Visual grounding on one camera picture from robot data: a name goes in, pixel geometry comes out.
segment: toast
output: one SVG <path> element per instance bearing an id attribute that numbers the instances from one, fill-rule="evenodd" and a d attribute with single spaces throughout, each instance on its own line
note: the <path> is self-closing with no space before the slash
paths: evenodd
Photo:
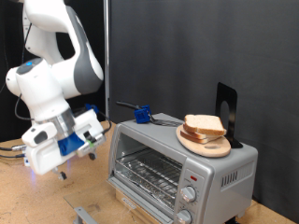
<path id="1" fill-rule="evenodd" d="M 186 138 L 186 139 L 188 139 L 192 142 L 200 143 L 200 144 L 205 144 L 205 143 L 208 143 L 210 141 L 213 141 L 213 140 L 216 140 L 216 139 L 220 138 L 220 136 L 215 136 L 214 135 L 214 137 L 199 139 L 197 137 L 193 137 L 193 136 L 189 135 L 185 130 L 180 131 L 180 136 L 182 136 L 183 138 Z"/>
<path id="2" fill-rule="evenodd" d="M 194 137 L 194 138 L 198 138 L 198 139 L 204 139 L 204 138 L 212 138 L 212 137 L 217 137 L 219 135 L 213 135 L 213 134 L 204 134 L 204 133 L 190 133 L 186 130 L 186 124 L 183 123 L 183 128 L 184 128 L 184 131 L 190 135 L 191 137 Z"/>
<path id="3" fill-rule="evenodd" d="M 221 119 L 210 115 L 186 115 L 184 129 L 189 133 L 225 134 Z"/>

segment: cable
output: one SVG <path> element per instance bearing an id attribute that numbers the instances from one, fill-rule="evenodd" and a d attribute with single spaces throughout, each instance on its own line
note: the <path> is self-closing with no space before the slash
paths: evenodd
<path id="1" fill-rule="evenodd" d="M 29 29 L 28 29 L 27 35 L 25 37 L 24 46 L 22 47 L 21 63 L 24 63 L 25 48 L 26 48 L 27 38 L 28 38 L 28 35 L 30 33 L 30 30 L 31 30 L 31 26 L 32 26 L 32 23 L 30 22 Z"/>
<path id="2" fill-rule="evenodd" d="M 13 156 L 13 157 L 8 157 L 8 156 L 0 155 L 0 157 L 3 157 L 3 158 L 10 158 L 10 159 L 14 159 L 14 158 L 24 158 L 24 157 L 25 157 L 25 154 L 19 154 L 19 155 Z"/>
<path id="3" fill-rule="evenodd" d="M 5 20 L 5 7 L 4 7 L 4 3 L 3 1 L 1 1 L 1 8 L 2 8 L 2 16 L 3 16 L 3 21 Z M 6 59 L 6 63 L 7 63 L 7 70 L 9 69 L 9 65 L 8 65 L 8 59 L 7 59 L 7 45 L 6 45 L 6 32 L 5 32 L 5 25 L 4 25 L 4 30 L 3 30 L 3 50 L 4 50 L 4 57 Z M 2 86 L 1 90 L 0 90 L 0 94 L 3 90 L 3 88 L 6 86 L 6 82 L 4 82 L 4 85 Z"/>
<path id="4" fill-rule="evenodd" d="M 15 115 L 16 115 L 16 117 L 17 117 L 18 119 L 23 119 L 23 120 L 34 120 L 34 119 L 31 119 L 31 118 L 24 118 L 24 117 L 21 117 L 21 116 L 18 115 L 18 111 L 17 111 L 17 109 L 18 109 L 18 105 L 19 105 L 19 101 L 20 101 L 20 99 L 21 99 L 21 95 L 19 96 L 19 99 L 18 99 L 18 101 L 17 101 L 17 103 L 16 103 L 16 106 L 15 106 Z"/>
<path id="5" fill-rule="evenodd" d="M 106 114 L 104 114 L 103 112 L 99 111 L 99 113 L 109 122 L 109 127 L 107 129 L 104 129 L 102 131 L 102 134 L 104 135 L 105 133 L 109 132 L 109 130 L 111 129 L 112 127 L 112 122 L 111 120 L 106 116 Z"/>
<path id="6" fill-rule="evenodd" d="M 0 90 L 0 94 L 1 94 L 1 92 L 2 92 L 2 90 L 3 90 L 3 88 L 4 88 L 6 85 L 7 85 L 7 83 L 4 82 L 4 84 L 3 84 L 3 86 L 2 86 L 2 88 L 1 88 L 1 90 Z"/>
<path id="7" fill-rule="evenodd" d="M 12 149 L 8 148 L 8 147 L 0 147 L 0 150 L 2 150 L 2 151 L 12 151 Z"/>
<path id="8" fill-rule="evenodd" d="M 26 145 L 18 145 L 18 146 L 13 146 L 11 150 L 13 151 L 24 151 L 26 150 L 27 146 Z"/>

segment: black plate holder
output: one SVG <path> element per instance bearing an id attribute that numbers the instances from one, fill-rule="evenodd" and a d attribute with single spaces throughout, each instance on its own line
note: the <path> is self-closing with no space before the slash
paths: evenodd
<path id="1" fill-rule="evenodd" d="M 235 134 L 235 112 L 236 112 L 236 91 L 222 83 L 218 83 L 215 115 L 221 117 L 221 105 L 225 101 L 229 107 L 228 130 L 225 137 L 232 148 L 242 148 L 243 145 L 234 138 Z"/>

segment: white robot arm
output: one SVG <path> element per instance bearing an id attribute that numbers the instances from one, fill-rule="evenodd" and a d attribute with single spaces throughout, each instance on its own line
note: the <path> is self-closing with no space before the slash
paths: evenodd
<path id="1" fill-rule="evenodd" d="M 104 76 L 77 14 L 64 0 L 25 0 L 23 15 L 24 31 L 32 23 L 26 48 L 40 58 L 10 69 L 7 87 L 35 121 L 22 140 L 32 169 L 43 175 L 76 154 L 95 154 L 106 141 L 94 110 L 74 117 L 65 100 L 97 91 Z M 72 58 L 62 58 L 56 32 L 69 34 Z"/>

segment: blue clamp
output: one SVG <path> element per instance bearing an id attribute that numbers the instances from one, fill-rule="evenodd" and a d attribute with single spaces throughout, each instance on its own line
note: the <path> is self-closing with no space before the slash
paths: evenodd
<path id="1" fill-rule="evenodd" d="M 84 142 L 76 135 L 76 133 L 72 133 L 65 139 L 59 140 L 57 143 L 62 156 L 66 156 L 84 145 Z"/>
<path id="2" fill-rule="evenodd" d="M 149 113 L 151 114 L 150 111 L 150 106 L 149 105 L 142 105 L 142 109 L 137 109 L 134 111 L 136 122 L 137 123 L 146 123 L 150 121 L 150 116 Z"/>
<path id="3" fill-rule="evenodd" d="M 95 112 L 95 114 L 98 114 L 98 113 L 99 113 L 99 109 L 97 108 L 96 105 L 89 105 L 89 104 L 86 104 L 85 107 L 86 107 L 87 110 L 93 109 L 94 112 Z"/>

